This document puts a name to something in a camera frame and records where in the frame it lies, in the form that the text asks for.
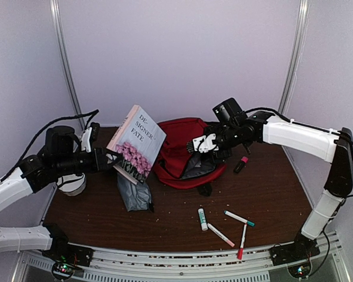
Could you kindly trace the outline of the flower cover book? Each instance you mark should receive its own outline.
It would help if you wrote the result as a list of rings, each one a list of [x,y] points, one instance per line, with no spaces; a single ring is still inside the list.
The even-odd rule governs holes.
[[[144,183],[166,139],[166,133],[139,105],[133,105],[107,145],[122,160],[114,168],[133,184]]]

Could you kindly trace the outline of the grey pencil pouch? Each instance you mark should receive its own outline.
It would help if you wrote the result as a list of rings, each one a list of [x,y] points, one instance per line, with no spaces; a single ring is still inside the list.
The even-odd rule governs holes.
[[[123,175],[118,174],[117,187],[128,212],[142,210],[154,212],[151,191],[146,183],[133,184]]]

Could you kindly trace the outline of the red backpack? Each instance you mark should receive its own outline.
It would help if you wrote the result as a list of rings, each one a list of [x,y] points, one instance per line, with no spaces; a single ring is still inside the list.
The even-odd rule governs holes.
[[[209,155],[187,149],[187,143],[202,136],[208,125],[200,118],[186,117],[159,122],[158,126],[166,133],[152,169],[158,180],[175,189],[196,188],[200,195],[210,196],[211,183],[227,166],[214,163]]]

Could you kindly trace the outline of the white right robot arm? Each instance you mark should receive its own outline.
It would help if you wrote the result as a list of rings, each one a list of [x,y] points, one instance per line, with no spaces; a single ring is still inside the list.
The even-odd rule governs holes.
[[[317,237],[335,217],[353,189],[353,135],[350,129],[323,129],[296,122],[274,109],[258,107],[242,110],[234,98],[229,98],[213,112],[218,123],[205,129],[204,141],[198,145],[201,153],[216,159],[229,157],[229,150],[254,142],[280,145],[313,155],[331,165],[318,203],[290,246],[294,259],[304,258]]]

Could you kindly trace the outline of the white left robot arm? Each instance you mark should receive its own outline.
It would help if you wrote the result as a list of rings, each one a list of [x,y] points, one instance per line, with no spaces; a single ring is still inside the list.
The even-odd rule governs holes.
[[[92,118],[98,112],[56,118],[35,134],[32,143],[42,132],[46,133],[41,150],[35,155],[23,152],[0,178],[0,212],[57,183],[63,176],[76,176],[82,180],[87,173],[109,170],[123,159],[111,149],[92,147],[99,132],[99,124]],[[0,253],[21,250],[40,250],[61,261],[67,261],[73,255],[68,237],[56,224],[0,228]]]

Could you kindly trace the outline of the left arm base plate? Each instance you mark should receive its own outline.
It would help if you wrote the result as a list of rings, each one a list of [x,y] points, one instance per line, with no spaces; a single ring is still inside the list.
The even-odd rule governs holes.
[[[94,250],[89,247],[77,246],[66,241],[53,241],[49,250],[42,250],[42,255],[52,259],[67,263],[72,266],[89,267]]]

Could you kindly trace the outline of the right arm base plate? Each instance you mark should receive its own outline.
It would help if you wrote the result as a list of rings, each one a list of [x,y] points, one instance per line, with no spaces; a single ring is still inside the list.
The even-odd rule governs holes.
[[[320,254],[317,245],[307,249],[305,246],[296,243],[276,244],[269,249],[269,254],[274,266],[296,263],[298,261],[307,261],[311,256]]]

